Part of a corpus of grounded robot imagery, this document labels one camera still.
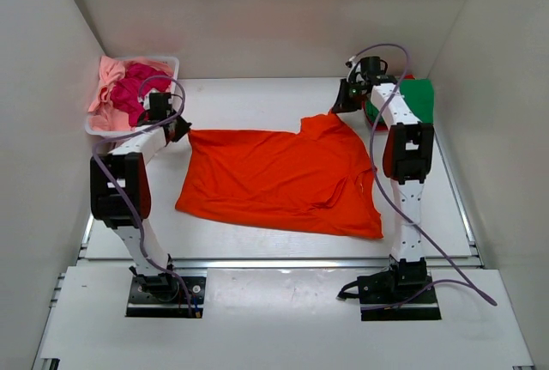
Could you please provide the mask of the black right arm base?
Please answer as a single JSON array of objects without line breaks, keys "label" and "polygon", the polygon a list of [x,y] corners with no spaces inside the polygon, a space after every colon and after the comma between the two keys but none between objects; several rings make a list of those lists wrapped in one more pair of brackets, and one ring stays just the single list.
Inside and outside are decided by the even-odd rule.
[{"label": "black right arm base", "polygon": [[363,322],[437,321],[442,318],[426,261],[389,261],[375,274],[344,285],[338,300],[357,300]]}]

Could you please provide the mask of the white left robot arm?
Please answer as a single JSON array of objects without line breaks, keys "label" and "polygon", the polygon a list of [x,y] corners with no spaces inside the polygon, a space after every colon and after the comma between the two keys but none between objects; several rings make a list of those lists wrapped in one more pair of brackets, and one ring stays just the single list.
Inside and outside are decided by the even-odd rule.
[{"label": "white left robot arm", "polygon": [[109,137],[104,143],[115,148],[99,152],[101,143],[93,147],[90,161],[91,211],[124,243],[137,277],[150,277],[149,288],[162,300],[174,297],[179,278],[171,273],[171,257],[156,238],[149,216],[152,193],[147,164],[170,143],[187,135],[191,123],[181,117],[184,97],[175,94],[151,93],[148,109],[140,116],[134,131]]}]

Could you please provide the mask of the orange t-shirt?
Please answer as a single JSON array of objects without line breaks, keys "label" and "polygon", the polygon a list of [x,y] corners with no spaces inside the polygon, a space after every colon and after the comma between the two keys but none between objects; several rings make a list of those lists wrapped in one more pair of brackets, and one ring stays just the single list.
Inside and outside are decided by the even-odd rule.
[{"label": "orange t-shirt", "polygon": [[370,156],[333,113],[302,118],[297,133],[193,130],[189,141],[177,211],[248,227],[383,237]]}]

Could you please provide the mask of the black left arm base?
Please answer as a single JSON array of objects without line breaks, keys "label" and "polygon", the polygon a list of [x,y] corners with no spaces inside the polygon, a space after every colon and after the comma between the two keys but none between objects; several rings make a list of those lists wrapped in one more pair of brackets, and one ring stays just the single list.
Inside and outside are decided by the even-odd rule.
[{"label": "black left arm base", "polygon": [[129,318],[191,318],[203,317],[206,276],[183,276],[186,295],[180,282],[166,273],[156,276],[138,275],[130,267],[132,280],[125,316]]}]

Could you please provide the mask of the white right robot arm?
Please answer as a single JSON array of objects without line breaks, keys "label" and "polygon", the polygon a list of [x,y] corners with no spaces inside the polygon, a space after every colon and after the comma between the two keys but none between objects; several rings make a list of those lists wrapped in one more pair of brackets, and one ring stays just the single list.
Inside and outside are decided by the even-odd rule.
[{"label": "white right robot arm", "polygon": [[433,124],[421,121],[412,111],[396,87],[396,78],[387,73],[385,60],[353,56],[346,66],[349,71],[340,80],[331,111],[354,112],[370,103],[381,113],[388,130],[383,174],[390,180],[397,213],[390,257],[397,263],[417,264],[425,259],[418,227],[425,179],[431,171]]}]

